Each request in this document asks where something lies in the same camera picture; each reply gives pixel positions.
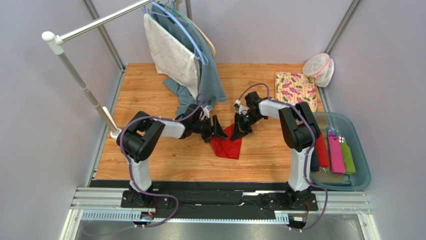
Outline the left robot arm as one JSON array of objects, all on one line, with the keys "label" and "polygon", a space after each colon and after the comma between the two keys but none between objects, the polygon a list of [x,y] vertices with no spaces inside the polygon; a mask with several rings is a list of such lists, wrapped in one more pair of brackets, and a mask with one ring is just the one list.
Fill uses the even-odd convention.
[{"label": "left robot arm", "polygon": [[139,111],[116,138],[116,143],[128,163],[129,189],[123,192],[121,207],[148,208],[164,200],[167,193],[155,193],[150,177],[149,158],[161,137],[185,139],[199,134],[204,142],[213,137],[227,139],[216,115],[208,116],[200,105],[190,104],[186,112],[175,119],[161,118]]}]

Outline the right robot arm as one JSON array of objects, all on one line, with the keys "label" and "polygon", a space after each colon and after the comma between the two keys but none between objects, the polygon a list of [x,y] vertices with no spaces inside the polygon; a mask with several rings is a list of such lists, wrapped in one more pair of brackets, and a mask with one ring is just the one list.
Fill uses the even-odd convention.
[{"label": "right robot arm", "polygon": [[245,96],[246,105],[237,99],[234,107],[235,141],[252,133],[252,125],[261,119],[275,118],[280,121],[283,139],[291,149],[289,189],[285,191],[285,203],[290,209],[298,209],[308,202],[312,194],[309,179],[311,158],[320,129],[308,103],[291,104],[269,97],[261,98],[253,91]]}]

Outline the red paper napkin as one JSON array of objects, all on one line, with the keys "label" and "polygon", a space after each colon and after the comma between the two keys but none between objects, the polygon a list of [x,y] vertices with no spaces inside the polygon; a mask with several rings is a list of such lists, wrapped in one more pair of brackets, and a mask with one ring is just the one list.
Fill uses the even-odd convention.
[{"label": "red paper napkin", "polygon": [[234,124],[228,126],[224,132],[229,138],[221,138],[214,136],[210,139],[210,144],[214,154],[220,158],[238,160],[240,158],[242,139],[232,141],[231,136],[234,131]]}]

